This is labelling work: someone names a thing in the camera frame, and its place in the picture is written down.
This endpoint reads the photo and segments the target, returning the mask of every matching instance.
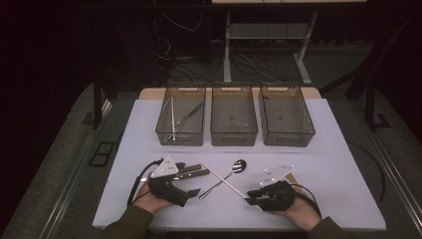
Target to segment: sleeve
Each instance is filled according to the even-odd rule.
[[[153,215],[133,205],[129,205],[118,221],[110,224],[100,239],[143,239]]]
[[[330,217],[320,222],[308,235],[310,239],[361,239],[341,229]]]

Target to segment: gray basket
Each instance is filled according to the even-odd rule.
[[[250,83],[214,83],[211,107],[214,146],[253,146],[258,126]]]
[[[162,145],[203,144],[205,93],[205,83],[167,85],[155,129]]]
[[[265,145],[306,147],[316,134],[298,85],[261,83],[260,113]]]

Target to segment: white table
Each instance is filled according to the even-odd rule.
[[[244,194],[259,188],[258,182],[264,175],[265,168],[293,165],[293,175],[299,183],[313,192],[323,217],[330,216],[340,227],[347,230],[385,230],[385,221],[354,162],[327,101],[306,101],[316,128],[316,135],[306,148],[265,146],[261,132],[258,133],[255,146],[212,146],[209,131],[210,100],[207,100],[205,106],[202,146],[162,146],[155,134],[162,100],[136,101],[93,225],[104,228],[117,220],[126,208],[126,200],[139,173],[150,162],[172,155],[176,161],[183,161],[186,165],[203,161],[223,176],[230,172],[237,159],[245,159],[248,162],[246,170],[228,179]],[[256,102],[257,119],[261,128],[259,112]],[[186,191],[202,188],[202,193],[218,180],[215,175],[209,174],[174,184]],[[203,200],[191,198],[183,208],[173,206],[160,211],[155,215],[150,229],[298,230],[288,219],[261,212],[250,206],[224,183]]]

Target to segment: gray floor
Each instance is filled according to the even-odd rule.
[[[232,46],[235,61],[232,63],[233,81],[257,84],[268,81],[269,77],[280,81],[300,81],[291,55],[297,44],[266,43],[265,47],[269,50],[258,54],[257,49],[264,49],[259,44],[248,46],[236,43]],[[310,45],[305,64],[313,81],[312,86],[323,87],[350,72],[365,59],[371,47],[366,43]],[[239,54],[252,61],[255,67],[251,67],[251,63]],[[212,64],[180,63],[174,67],[176,70],[168,72],[169,81],[222,81],[220,62],[221,51],[216,51]],[[257,73],[254,68],[267,76]],[[384,114],[391,127],[380,128],[377,132],[368,130],[362,121],[364,98],[350,102],[344,96],[346,89],[347,84],[344,84],[323,97],[328,99],[374,199],[379,198],[382,181],[372,157],[381,165],[384,165],[383,158],[387,157],[397,167],[415,201],[420,202],[421,143],[381,94],[376,96],[376,112]],[[92,227],[92,222],[118,149],[118,139],[137,96],[138,93],[120,94],[119,99],[105,106],[105,119],[98,129],[93,130],[86,119],[93,111],[92,87],[81,94],[2,238],[99,237],[102,231]],[[88,161],[102,141],[114,143],[109,163],[105,167],[88,166]],[[385,177],[386,190],[379,208],[386,220],[387,230],[362,235],[366,238],[421,238],[409,213],[412,210],[403,202],[400,185],[397,186],[388,173]]]

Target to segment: black cable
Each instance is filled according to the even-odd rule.
[[[217,69],[215,69],[214,71],[212,71],[210,73],[196,73],[196,72],[188,69],[187,67],[181,66],[180,64],[175,65],[175,67],[183,68],[184,70],[186,70],[186,71],[188,71],[188,72],[190,72],[190,73],[192,73],[193,75],[196,75],[196,76],[207,77],[207,76],[212,76],[216,72],[218,72],[218,70],[220,70],[220,68],[221,68],[222,63],[223,63],[223,59],[221,59],[220,62],[218,63]]]
[[[173,76],[171,76],[170,74],[166,74],[167,75],[167,77],[169,77],[169,78],[171,78],[171,79],[173,79],[174,80],[174,82],[178,82],[178,80],[177,79],[175,79]]]
[[[158,53],[156,54],[156,56],[157,56],[157,58],[159,58],[159,59],[161,59],[161,60],[164,60],[164,61],[171,61],[171,59],[170,59],[170,57],[163,57],[163,56],[161,56],[161,55],[159,55]]]
[[[381,174],[381,181],[382,181],[382,188],[381,188],[381,192],[379,195],[379,199],[378,199],[378,206],[381,205],[382,200],[384,199],[384,194],[385,194],[385,175],[384,175],[384,171],[382,170],[381,165],[379,164],[379,162],[376,160],[376,158],[370,153],[368,152],[365,148],[361,147],[360,145],[348,141],[346,140],[347,143],[350,143],[351,145],[359,148],[360,150],[362,150],[363,152],[365,152],[376,164],[376,166],[378,167],[379,173]]]
[[[238,61],[237,60],[235,60],[235,58],[231,58],[230,59],[231,61],[230,61],[230,63],[231,64],[233,64],[233,66],[239,71],[239,72],[241,72],[241,73],[243,73],[243,74],[246,74],[246,75],[251,75],[251,76],[256,76],[256,75],[259,75],[260,73],[259,72],[257,72],[257,70],[255,69],[255,71],[253,72],[253,73],[250,73],[250,72],[246,72],[246,71],[244,71],[244,70],[242,70],[237,64],[238,64]]]
[[[143,175],[145,174],[145,172],[146,172],[147,170],[149,170],[149,168],[150,168],[150,167],[152,167],[153,165],[159,165],[159,164],[160,164],[163,160],[164,160],[164,159],[163,159],[163,158],[161,158],[161,159],[159,159],[159,160],[157,160],[157,161],[154,161],[154,162],[150,163],[149,165],[147,165],[147,166],[146,166],[146,168],[144,168],[144,169],[143,169],[143,171],[142,171],[142,172],[140,173],[140,175],[136,178],[136,181],[135,181],[135,182],[134,182],[134,184],[133,184],[133,187],[132,187],[132,190],[131,190],[131,192],[130,192],[129,198],[127,199],[127,206],[133,203],[133,201],[134,201],[134,200],[132,200],[132,198],[133,198],[133,196],[134,196],[134,194],[135,194],[135,192],[136,192],[137,186],[139,185],[139,182],[140,182],[140,180],[142,179],[142,177],[143,177]]]
[[[246,45],[246,47],[248,47],[248,50],[249,50],[249,52],[251,52],[252,53],[252,55],[250,55],[250,56],[248,56],[249,58],[253,58],[253,57],[255,57],[256,55],[259,55],[259,49],[261,48],[261,45],[262,44],[260,44],[259,42],[257,42],[256,40],[252,40],[252,41],[249,41],[248,42],[249,44],[248,45]],[[238,52],[241,52],[241,50],[239,50],[239,46],[238,45],[236,45],[236,51],[238,51]]]
[[[121,143],[121,139],[123,138],[123,134],[124,134],[124,130],[121,132],[121,134],[117,138],[116,148],[115,148],[116,151],[118,151],[118,148],[120,147],[120,143]]]
[[[233,54],[232,55],[236,55],[236,54],[242,53],[242,51],[239,49],[239,46],[238,45],[233,45],[233,46],[236,47],[236,50],[233,50]],[[287,49],[286,50],[287,51],[287,54],[295,53],[297,51],[298,47],[300,47],[300,46],[301,46],[301,44],[296,44],[291,49]],[[259,55],[260,56],[260,59],[263,59],[263,60],[272,60],[272,59],[280,58],[283,55],[285,55],[285,54],[277,54],[276,56],[273,56],[273,57],[263,57],[261,54],[259,54],[259,50],[258,49],[253,49],[252,48],[252,43],[249,44],[249,51],[252,52],[252,55],[248,56],[248,58],[255,58],[256,55]]]
[[[247,57],[247,56],[245,56],[245,55],[243,55],[243,54],[237,54],[237,55],[233,55],[234,57],[240,57],[240,59],[243,59],[243,60],[246,60],[246,59],[249,59],[249,60],[251,60],[251,59],[259,59],[259,60],[262,60],[264,63],[265,63],[265,65],[266,65],[266,67],[264,67],[264,68],[259,68],[257,65],[258,64],[256,64],[256,63],[254,63],[254,65],[256,66],[256,68],[254,67],[254,66],[252,66],[251,65],[251,63],[250,62],[248,62],[248,60],[246,60],[246,62],[247,63],[242,63],[241,61],[239,61],[239,64],[240,65],[242,65],[242,66],[245,66],[245,67],[247,67],[247,68],[251,68],[251,69],[254,69],[254,70],[259,70],[259,71],[267,71],[267,70],[269,70],[270,69],[270,64],[268,63],[268,61],[266,60],[266,59],[264,59],[264,58],[259,58],[259,57]]]
[[[148,192],[151,192],[151,191],[148,190],[147,192],[142,193],[142,195],[137,196],[135,199],[133,199],[132,203],[135,202],[137,199],[139,199],[139,198],[143,197],[144,195],[146,195]]]
[[[282,77],[283,73],[285,72],[286,61],[283,61],[282,71],[280,72],[280,78]]]
[[[214,83],[213,81],[209,80],[208,78],[204,78],[207,82]]]
[[[170,68],[170,70],[183,74],[184,76],[186,76],[187,78],[189,78],[189,80],[190,80],[191,82],[193,82],[193,78],[192,78],[191,76],[189,76],[187,73],[182,72],[182,71],[177,70],[177,69],[174,69],[174,68]]]
[[[257,68],[257,66],[249,59],[249,58],[247,58],[245,55],[242,55],[242,54],[239,54],[239,56],[241,56],[241,57],[243,57],[245,60],[247,60],[248,62],[249,62],[249,64],[251,64],[253,67],[254,67],[254,69],[258,72],[258,73],[260,73],[261,75],[263,75],[264,77],[266,77],[266,78],[269,78],[269,79],[271,79],[271,80],[273,80],[273,81],[277,81],[277,82],[280,82],[280,80],[279,79],[276,79],[276,78],[274,78],[274,77],[271,77],[271,76],[269,76],[269,75],[267,75],[267,74],[265,74],[264,72],[262,72],[259,68]]]
[[[314,203],[317,204],[316,197],[313,195],[313,193],[309,189],[307,189],[304,186],[299,185],[299,184],[291,184],[291,186],[297,186],[297,187],[300,187],[300,188],[303,188],[304,190],[306,190],[313,197]]]
[[[317,199],[314,197],[314,194],[309,189],[307,189],[304,186],[299,185],[299,184],[290,184],[290,186],[298,186],[298,187],[306,190],[313,197],[314,201],[312,201],[306,195],[303,195],[299,192],[296,193],[296,197],[298,197],[298,198],[304,200],[305,202],[307,202],[316,211],[316,213],[319,215],[319,217],[322,217],[320,210],[319,210],[319,206],[317,205]]]

